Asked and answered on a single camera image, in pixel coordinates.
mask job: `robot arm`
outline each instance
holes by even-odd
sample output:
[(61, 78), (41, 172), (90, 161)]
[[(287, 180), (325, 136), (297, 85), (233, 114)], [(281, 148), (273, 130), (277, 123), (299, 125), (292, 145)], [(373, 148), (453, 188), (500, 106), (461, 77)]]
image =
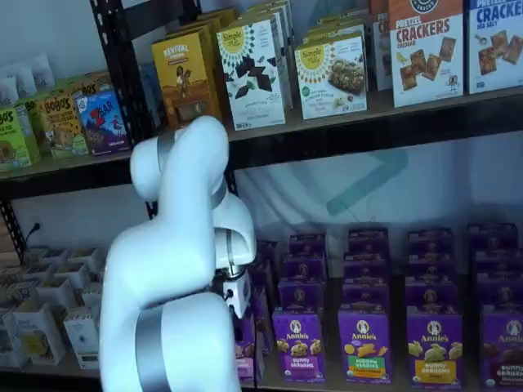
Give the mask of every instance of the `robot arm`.
[[(254, 260), (256, 243), (247, 208), (223, 179), (228, 153), (225, 129), (209, 117), (133, 150), (132, 182), (142, 197), (158, 198), (159, 214), (120, 234), (108, 255), (104, 390), (239, 390), (228, 305), (243, 315), (250, 292), (242, 265)], [(230, 277), (227, 304), (210, 292), (191, 295), (216, 269)], [(197, 354), (212, 363), (202, 368)]]

